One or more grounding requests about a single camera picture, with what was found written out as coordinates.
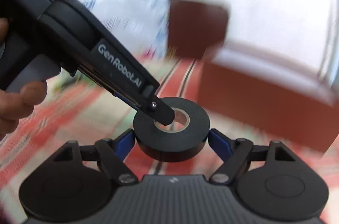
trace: black handheld controller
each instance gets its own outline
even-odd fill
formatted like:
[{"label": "black handheld controller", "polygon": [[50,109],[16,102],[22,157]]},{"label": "black handheld controller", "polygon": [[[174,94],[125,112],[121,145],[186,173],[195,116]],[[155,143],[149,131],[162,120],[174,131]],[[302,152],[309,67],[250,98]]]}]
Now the black handheld controller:
[{"label": "black handheld controller", "polygon": [[77,0],[1,0],[10,31],[0,51],[0,89],[77,70],[164,125],[174,111],[155,95],[159,83]]}]

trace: tape roll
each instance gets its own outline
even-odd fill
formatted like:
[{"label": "tape roll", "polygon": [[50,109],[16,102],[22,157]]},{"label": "tape roll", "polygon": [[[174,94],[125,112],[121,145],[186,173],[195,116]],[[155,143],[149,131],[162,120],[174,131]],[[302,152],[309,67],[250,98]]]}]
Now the tape roll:
[{"label": "tape roll", "polygon": [[166,131],[142,111],[137,112],[133,126],[140,148],[159,161],[180,162],[192,158],[204,147],[210,130],[206,111],[183,98],[165,97],[162,100],[175,110],[174,120],[182,126],[175,131]]}]

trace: screw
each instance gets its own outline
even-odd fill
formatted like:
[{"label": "screw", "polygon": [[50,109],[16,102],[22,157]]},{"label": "screw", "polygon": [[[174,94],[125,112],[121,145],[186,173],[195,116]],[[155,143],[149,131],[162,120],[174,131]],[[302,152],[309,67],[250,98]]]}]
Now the screw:
[{"label": "screw", "polygon": [[119,181],[124,184],[129,184],[133,183],[135,181],[135,178],[129,173],[124,173],[119,176]]},{"label": "screw", "polygon": [[223,173],[216,173],[212,176],[212,180],[216,183],[225,183],[229,180],[229,177]]}]

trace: human hand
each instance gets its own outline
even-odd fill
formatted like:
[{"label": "human hand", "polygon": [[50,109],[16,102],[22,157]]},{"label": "human hand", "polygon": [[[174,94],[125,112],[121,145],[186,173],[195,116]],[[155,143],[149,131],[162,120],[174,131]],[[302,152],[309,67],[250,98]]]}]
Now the human hand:
[{"label": "human hand", "polygon": [[[8,22],[0,19],[0,44],[8,32]],[[46,97],[46,82],[30,82],[20,93],[6,93],[0,90],[0,141],[7,133],[13,132],[22,118],[28,117],[34,106]]]}]

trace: brown wooden furniture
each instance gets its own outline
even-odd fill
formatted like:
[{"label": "brown wooden furniture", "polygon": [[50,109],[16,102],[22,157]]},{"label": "brown wooden furniture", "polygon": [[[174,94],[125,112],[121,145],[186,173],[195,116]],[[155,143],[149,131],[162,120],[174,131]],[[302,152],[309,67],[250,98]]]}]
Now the brown wooden furniture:
[{"label": "brown wooden furniture", "polygon": [[321,152],[339,133],[338,98],[316,74],[234,43],[205,61],[198,104]]},{"label": "brown wooden furniture", "polygon": [[201,59],[208,47],[224,42],[227,23],[228,12],[220,5],[170,0],[168,50]]}]

